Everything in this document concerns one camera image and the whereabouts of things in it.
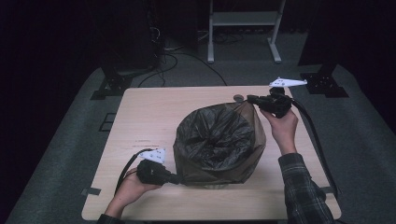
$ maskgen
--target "trash bag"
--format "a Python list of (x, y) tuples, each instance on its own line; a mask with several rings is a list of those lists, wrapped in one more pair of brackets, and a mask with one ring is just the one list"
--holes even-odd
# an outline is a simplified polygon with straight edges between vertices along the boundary
[(266, 137), (246, 101), (192, 111), (177, 127), (177, 175), (186, 186), (245, 183), (264, 151)]

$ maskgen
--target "white plastic part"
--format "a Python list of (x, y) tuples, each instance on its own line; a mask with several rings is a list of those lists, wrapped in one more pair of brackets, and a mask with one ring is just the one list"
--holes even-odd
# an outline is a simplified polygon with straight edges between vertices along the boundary
[(292, 80), (279, 77), (277, 80), (270, 83), (270, 87), (292, 87), (306, 85), (306, 80)]
[(165, 162), (165, 148), (158, 148), (152, 151), (145, 151), (139, 154), (139, 157), (149, 161), (155, 161), (158, 163)]

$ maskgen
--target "light wood tabletop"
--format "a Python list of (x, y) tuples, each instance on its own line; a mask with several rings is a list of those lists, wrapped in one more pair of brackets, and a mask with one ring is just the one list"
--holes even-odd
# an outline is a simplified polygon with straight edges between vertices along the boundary
[[(178, 124), (195, 109), (233, 102), (240, 94), (268, 95), (268, 86), (139, 88), (125, 91), (120, 108), (98, 165), (92, 188), (99, 195), (87, 196), (82, 210), (86, 220), (96, 220), (105, 212), (111, 201), (118, 178), (129, 159), (144, 148), (165, 148), (164, 166), (176, 172), (173, 144)], [(291, 97), (290, 90), (285, 88)], [(296, 132), (296, 146), (303, 155), (313, 180), (320, 187), (329, 182), (319, 162), (301, 115)], [(266, 134), (266, 147), (249, 180), (244, 184), (231, 184), (223, 189), (186, 187), (165, 184), (161, 189), (149, 191), (137, 202), (128, 205), (123, 220), (257, 220), (286, 219), (284, 183), (277, 159), (278, 146), (271, 135), (268, 120), (258, 111)], [(132, 164), (136, 167), (142, 159)], [(341, 211), (332, 193), (326, 204), (334, 218)]]

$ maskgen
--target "person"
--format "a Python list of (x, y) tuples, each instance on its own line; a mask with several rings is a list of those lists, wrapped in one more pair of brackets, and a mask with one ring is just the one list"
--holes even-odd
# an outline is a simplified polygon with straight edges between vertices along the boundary
[[(278, 159), (285, 183), (285, 204), (289, 224), (330, 224), (335, 223), (332, 212), (325, 203), (326, 194), (311, 179), (301, 154), (297, 152), (294, 138), (298, 123), (296, 115), (289, 110), (281, 119), (261, 110), (271, 124), (272, 136), (279, 146)], [(98, 224), (121, 224), (124, 207), (135, 202), (145, 192), (161, 186), (140, 182), (135, 168), (124, 178), (113, 200), (98, 220)]]

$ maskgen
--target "sleeve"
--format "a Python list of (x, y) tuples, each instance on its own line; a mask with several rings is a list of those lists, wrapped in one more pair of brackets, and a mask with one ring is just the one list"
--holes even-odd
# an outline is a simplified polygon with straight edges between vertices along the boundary
[(302, 155), (290, 153), (278, 161), (285, 183), (288, 224), (335, 223), (325, 203), (326, 194), (311, 179)]
[(110, 217), (105, 214), (102, 214), (96, 224), (125, 224), (124, 221), (119, 220), (118, 218), (115, 217)]

